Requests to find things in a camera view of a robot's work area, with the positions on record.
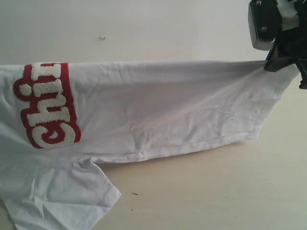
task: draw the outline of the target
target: t-shirt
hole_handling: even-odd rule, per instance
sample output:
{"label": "t-shirt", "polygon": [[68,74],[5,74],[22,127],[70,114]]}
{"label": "t-shirt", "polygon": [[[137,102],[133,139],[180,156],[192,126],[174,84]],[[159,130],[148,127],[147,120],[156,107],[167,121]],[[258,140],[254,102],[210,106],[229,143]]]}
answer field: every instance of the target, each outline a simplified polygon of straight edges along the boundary
{"label": "t-shirt", "polygon": [[0,198],[17,230],[89,230],[120,192],[98,163],[258,138],[298,75],[265,62],[0,66]]}

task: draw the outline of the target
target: table surface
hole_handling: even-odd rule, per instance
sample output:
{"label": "table surface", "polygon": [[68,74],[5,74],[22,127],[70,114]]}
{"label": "table surface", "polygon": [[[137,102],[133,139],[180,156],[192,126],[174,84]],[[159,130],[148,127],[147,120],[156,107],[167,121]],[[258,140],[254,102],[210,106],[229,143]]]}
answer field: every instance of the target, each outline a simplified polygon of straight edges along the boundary
{"label": "table surface", "polygon": [[[93,230],[306,230],[307,91],[298,89],[299,81],[259,140],[102,166],[123,195]],[[0,206],[1,229],[13,230]]]}

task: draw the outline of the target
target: wall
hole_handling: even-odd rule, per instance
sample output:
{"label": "wall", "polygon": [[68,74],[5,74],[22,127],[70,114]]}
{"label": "wall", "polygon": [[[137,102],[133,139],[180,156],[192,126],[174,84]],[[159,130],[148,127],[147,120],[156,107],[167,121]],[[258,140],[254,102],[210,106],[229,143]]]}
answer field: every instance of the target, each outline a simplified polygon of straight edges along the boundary
{"label": "wall", "polygon": [[249,40],[248,2],[2,0],[0,64],[264,59]]}

